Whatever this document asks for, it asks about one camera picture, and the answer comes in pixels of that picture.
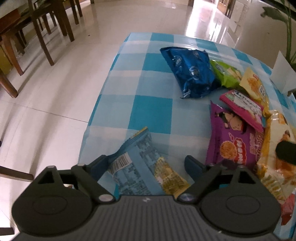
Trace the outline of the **light blue snack packet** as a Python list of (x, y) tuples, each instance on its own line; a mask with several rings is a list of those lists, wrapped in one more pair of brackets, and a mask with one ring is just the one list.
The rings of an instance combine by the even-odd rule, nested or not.
[(119, 195), (178, 197), (190, 186), (155, 148), (147, 127), (109, 156), (107, 171), (115, 181)]

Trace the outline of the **orange snack bag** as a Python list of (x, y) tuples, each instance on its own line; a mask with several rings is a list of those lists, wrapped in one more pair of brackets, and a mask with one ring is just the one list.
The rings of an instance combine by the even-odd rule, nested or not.
[(275, 149), (281, 141), (294, 144), (295, 129), (279, 111), (269, 113), (260, 158), (254, 169), (262, 184), (283, 204), (295, 190), (295, 165), (277, 157)]

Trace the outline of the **red snack packet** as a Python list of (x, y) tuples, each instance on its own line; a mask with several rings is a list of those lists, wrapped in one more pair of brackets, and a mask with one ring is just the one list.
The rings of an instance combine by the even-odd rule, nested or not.
[(295, 190), (281, 205), (281, 226), (292, 226), (295, 224)]

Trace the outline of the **dark blue snack bag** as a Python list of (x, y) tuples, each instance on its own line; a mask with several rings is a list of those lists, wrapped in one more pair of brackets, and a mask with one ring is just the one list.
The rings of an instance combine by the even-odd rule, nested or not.
[(202, 98), (222, 87), (206, 51), (165, 47), (160, 52), (174, 74), (183, 98)]

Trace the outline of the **purple snack packet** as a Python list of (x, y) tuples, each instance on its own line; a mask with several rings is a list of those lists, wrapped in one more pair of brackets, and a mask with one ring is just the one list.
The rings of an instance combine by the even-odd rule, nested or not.
[(211, 138), (206, 164), (230, 160), (253, 170), (260, 158), (264, 134), (230, 110), (210, 105)]

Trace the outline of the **pink snack packet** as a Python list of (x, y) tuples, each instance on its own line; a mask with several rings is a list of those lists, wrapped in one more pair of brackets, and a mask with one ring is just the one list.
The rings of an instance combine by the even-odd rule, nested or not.
[(222, 94), (219, 99), (257, 132), (263, 133), (263, 107), (237, 90), (230, 90)]

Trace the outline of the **blue checkered tablecloth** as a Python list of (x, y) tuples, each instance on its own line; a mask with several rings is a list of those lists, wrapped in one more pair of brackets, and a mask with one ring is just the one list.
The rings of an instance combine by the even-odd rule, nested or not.
[[(182, 93), (160, 49), (184, 47), (206, 51), (210, 58), (229, 63), (239, 70), (251, 67), (266, 88), (270, 107), (295, 124), (295, 99), (285, 96), (271, 83), (271, 69), (245, 53), (214, 42), (181, 35), (132, 33), (121, 45), (98, 96), (83, 137), (79, 161), (89, 163), (109, 155), (143, 127), (147, 127), (158, 151), (170, 165), (186, 177), (184, 159), (192, 155), (205, 161), (211, 124), (210, 104), (218, 103), (222, 90), (200, 99), (183, 99)], [(191, 204), (178, 205), (185, 215), (173, 213), (171, 226), (161, 223), (168, 217), (153, 211), (154, 202), (134, 201), (132, 216), (123, 205), (113, 207), (111, 222), (106, 213), (93, 218), (90, 240), (224, 240), (215, 231), (206, 232), (207, 223), (197, 224), (201, 214)]]

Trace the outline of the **green snack packet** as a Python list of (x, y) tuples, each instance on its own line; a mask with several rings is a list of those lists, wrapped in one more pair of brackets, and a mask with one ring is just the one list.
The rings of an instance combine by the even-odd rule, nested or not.
[(242, 79), (241, 72), (222, 61), (210, 60), (213, 72), (221, 85), (227, 89), (238, 89)]

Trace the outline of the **yellow snack packet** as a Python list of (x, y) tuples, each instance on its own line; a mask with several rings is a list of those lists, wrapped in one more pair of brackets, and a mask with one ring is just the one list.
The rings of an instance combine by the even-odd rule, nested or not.
[(260, 104), (265, 118), (270, 117), (269, 98), (259, 76), (250, 68), (246, 68), (239, 84), (248, 93), (250, 98)]

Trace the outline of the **white plant pot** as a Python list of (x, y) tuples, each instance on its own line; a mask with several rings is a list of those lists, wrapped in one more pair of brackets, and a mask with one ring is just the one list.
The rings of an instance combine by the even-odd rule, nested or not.
[(296, 73), (281, 51), (278, 52), (270, 79), (282, 94), (288, 94), (296, 88)]

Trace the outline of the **wooden dining table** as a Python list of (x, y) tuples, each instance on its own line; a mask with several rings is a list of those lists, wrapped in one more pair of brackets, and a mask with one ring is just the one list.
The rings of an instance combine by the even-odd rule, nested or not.
[(1, 1), (1, 44), (4, 45), (8, 60), (19, 75), (23, 75), (23, 71), (11, 44), (11, 40), (15, 37), (12, 28), (21, 19), (21, 12), (26, 8), (26, 4), (26, 1)]

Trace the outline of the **green potted plant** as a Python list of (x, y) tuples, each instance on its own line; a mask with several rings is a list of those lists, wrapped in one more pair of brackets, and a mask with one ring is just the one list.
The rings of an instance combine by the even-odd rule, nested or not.
[(280, 1), (282, 9), (274, 8), (272, 6), (264, 6), (263, 12), (260, 14), (261, 17), (271, 18), (276, 21), (283, 22), (286, 26), (287, 32), (287, 46), (285, 59), (288, 64), (295, 70), (295, 52), (292, 53), (292, 17), (293, 13), (291, 10), (291, 4), (289, 1)]

